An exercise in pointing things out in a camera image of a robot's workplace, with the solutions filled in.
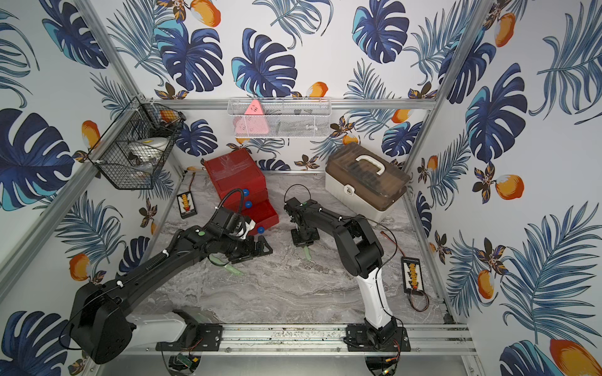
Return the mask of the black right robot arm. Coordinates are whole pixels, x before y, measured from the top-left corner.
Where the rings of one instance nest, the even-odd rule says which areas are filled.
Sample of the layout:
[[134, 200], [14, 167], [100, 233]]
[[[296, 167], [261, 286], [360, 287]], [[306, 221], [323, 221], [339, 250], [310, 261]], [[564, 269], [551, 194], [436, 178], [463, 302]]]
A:
[[383, 286], [384, 250], [365, 216], [342, 216], [327, 210], [315, 200], [301, 202], [293, 197], [284, 210], [296, 228], [291, 231], [293, 244], [308, 247], [331, 236], [345, 270], [356, 278], [365, 306], [367, 330], [380, 341], [392, 338], [398, 330]]

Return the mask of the red drawer cabinet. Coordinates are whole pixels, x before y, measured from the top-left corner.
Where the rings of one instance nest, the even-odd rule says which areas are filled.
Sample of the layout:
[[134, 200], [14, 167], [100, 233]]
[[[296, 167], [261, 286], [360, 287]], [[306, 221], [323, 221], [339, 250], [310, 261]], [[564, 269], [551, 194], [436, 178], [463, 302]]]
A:
[[237, 211], [243, 200], [241, 214], [256, 223], [251, 235], [264, 234], [279, 224], [278, 214], [268, 197], [265, 176], [247, 150], [237, 150], [210, 159], [204, 167], [220, 199], [224, 199], [232, 190], [243, 191], [243, 196], [234, 193], [225, 200], [224, 207]]

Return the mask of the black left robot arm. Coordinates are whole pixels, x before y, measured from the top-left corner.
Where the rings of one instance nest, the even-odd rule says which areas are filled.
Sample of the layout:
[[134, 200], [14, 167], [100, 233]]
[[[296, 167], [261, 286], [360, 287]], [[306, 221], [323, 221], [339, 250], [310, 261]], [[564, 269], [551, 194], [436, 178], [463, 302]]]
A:
[[249, 217], [218, 208], [202, 227], [178, 230], [163, 251], [133, 271], [101, 285], [89, 282], [79, 288], [67, 334], [95, 363], [114, 360], [133, 338], [135, 325], [127, 316], [179, 272], [213, 254], [225, 255], [229, 263], [272, 254], [263, 235], [251, 235], [253, 227]]

